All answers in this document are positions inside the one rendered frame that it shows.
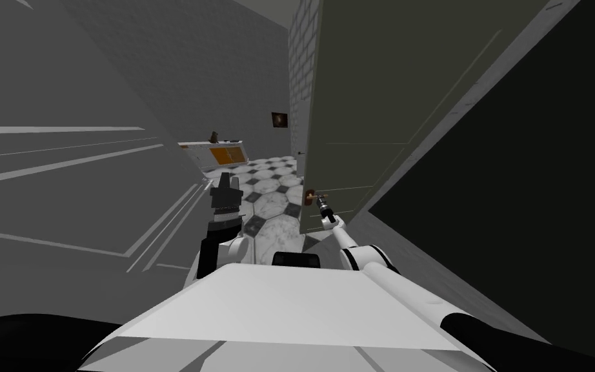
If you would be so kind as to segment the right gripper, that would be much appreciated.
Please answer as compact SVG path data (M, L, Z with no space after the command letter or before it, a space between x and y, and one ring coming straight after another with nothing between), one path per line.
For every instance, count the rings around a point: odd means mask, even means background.
M326 195L320 195L320 194L316 195L316 202L317 202L318 208L320 210L320 214L323 219L328 220L330 223L335 223L336 219L334 217L334 212L327 205L325 197L326 197Z

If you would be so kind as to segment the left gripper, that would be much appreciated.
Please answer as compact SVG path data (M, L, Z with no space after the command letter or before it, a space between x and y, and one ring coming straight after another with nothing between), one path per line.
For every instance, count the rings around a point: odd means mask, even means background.
M243 191L239 190L239 178L230 177L228 172L221 173L217 187L212 187L209 195L211 208L239 209L243 198Z

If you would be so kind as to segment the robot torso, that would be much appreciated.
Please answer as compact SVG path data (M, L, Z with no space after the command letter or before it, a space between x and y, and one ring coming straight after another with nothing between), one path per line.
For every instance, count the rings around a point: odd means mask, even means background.
M487 369L361 271L230 263L117 328L92 372Z

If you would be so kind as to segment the olive grey door leaf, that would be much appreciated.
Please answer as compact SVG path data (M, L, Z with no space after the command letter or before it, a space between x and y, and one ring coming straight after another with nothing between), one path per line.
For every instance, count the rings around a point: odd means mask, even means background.
M549 0L321 0L304 191L349 222Z

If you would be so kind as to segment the grey panelled door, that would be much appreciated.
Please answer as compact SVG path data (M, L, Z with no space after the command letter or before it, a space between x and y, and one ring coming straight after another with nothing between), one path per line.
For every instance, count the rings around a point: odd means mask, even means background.
M62 0L0 0L0 316L123 324L179 292L148 263L200 183Z

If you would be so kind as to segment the white cabinet with orange panel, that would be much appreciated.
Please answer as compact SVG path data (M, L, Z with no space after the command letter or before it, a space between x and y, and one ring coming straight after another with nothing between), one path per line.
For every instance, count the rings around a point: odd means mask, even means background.
M241 140L219 140L218 136L216 131L212 131L207 141L184 141L178 145L203 172L248 163L248 156Z

